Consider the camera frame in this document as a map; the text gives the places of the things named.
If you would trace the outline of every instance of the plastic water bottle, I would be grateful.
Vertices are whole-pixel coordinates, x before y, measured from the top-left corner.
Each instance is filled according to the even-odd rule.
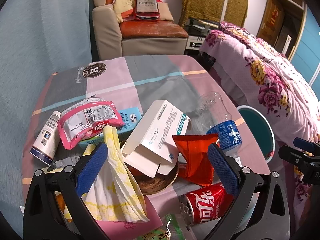
[[[237,152],[242,144],[242,139],[231,114],[223,104],[218,92],[210,92],[200,97],[196,129],[200,134],[218,133],[221,150],[226,156],[233,157],[241,166]]]

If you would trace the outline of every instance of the sofa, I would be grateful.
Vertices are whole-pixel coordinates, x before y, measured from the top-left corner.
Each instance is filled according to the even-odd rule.
[[[118,23],[113,0],[93,0],[93,28],[100,60],[135,55],[183,55],[188,34],[173,21]]]

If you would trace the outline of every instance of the pink snack wrapper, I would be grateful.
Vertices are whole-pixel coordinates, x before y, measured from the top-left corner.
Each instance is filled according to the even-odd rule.
[[[106,125],[124,125],[114,103],[103,98],[88,98],[62,112],[58,131],[65,149],[71,150],[79,141],[101,133]]]
[[[98,225],[111,240],[132,240],[162,226],[161,219],[147,196],[144,196],[147,216],[146,223],[127,223],[126,221],[98,221]]]

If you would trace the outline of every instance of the coca-cola can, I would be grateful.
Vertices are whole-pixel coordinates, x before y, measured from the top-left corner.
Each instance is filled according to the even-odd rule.
[[[187,226],[197,225],[222,217],[232,200],[222,183],[217,183],[181,195],[180,210]]]

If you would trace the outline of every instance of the table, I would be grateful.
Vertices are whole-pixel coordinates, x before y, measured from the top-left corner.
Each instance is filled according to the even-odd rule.
[[[105,68],[94,78],[83,76],[84,71],[88,73],[88,70],[96,69],[99,64],[105,65]],[[243,142],[238,153],[243,166],[248,166],[255,173],[270,173],[257,142],[236,107],[193,58],[183,55],[129,56],[102,61],[99,64],[92,63],[88,67],[75,67],[54,73],[43,88],[31,117],[23,151],[24,198],[35,170],[44,167],[44,164],[34,159],[28,151],[51,113],[62,112],[93,95],[113,101],[119,110],[137,106],[141,113],[145,113],[154,100],[166,99],[188,115],[196,109],[201,95],[217,91],[241,134]],[[70,155],[81,156],[82,153],[80,147],[68,151],[59,145],[55,160]],[[172,186],[149,198],[160,216],[179,213],[178,196],[196,188],[199,186],[178,178]],[[197,239],[203,239],[214,223],[216,222],[211,221],[193,227]]]

